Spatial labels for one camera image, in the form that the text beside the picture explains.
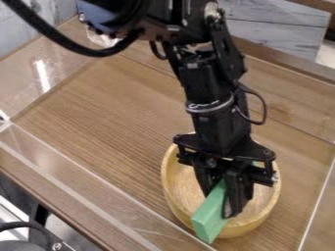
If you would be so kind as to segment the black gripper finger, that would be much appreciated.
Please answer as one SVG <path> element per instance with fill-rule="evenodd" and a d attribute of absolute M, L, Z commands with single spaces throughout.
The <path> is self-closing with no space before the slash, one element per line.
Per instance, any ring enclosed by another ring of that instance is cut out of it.
<path fill-rule="evenodd" d="M 205 196 L 209 196 L 213 189 L 223 179 L 225 169 L 222 167 L 194 167 L 195 176 Z"/>
<path fill-rule="evenodd" d="M 236 217 L 242 213 L 249 201 L 253 199 L 254 182 L 248 174 L 229 171 L 225 174 L 226 199 L 223 206 L 223 217 L 226 219 Z"/>

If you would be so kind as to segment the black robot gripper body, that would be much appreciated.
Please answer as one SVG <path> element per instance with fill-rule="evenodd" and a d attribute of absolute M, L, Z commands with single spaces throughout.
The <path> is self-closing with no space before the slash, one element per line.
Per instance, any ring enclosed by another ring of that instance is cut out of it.
<path fill-rule="evenodd" d="M 194 122 L 194 132 L 179 134 L 173 142 L 178 146 L 181 164 L 217 168 L 223 161 L 248 164 L 260 162 L 265 175 L 258 184 L 273 186 L 277 155 L 252 138 L 248 113 L 238 106 L 206 107 L 189 104 L 186 111 Z"/>

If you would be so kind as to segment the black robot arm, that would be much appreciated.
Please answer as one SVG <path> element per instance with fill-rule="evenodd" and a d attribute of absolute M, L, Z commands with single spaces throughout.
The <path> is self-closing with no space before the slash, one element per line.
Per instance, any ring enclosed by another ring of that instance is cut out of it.
<path fill-rule="evenodd" d="M 194 124 L 174 138 L 178 162 L 194 168 L 205 194 L 226 184 L 219 212 L 226 219 L 240 215 L 254 185 L 276 183 L 277 155 L 252 138 L 252 127 L 266 121 L 249 113 L 246 96 L 256 91 L 241 82 L 245 55 L 218 0 L 79 0 L 79 9 L 93 30 L 121 39 L 138 32 L 169 61 Z"/>

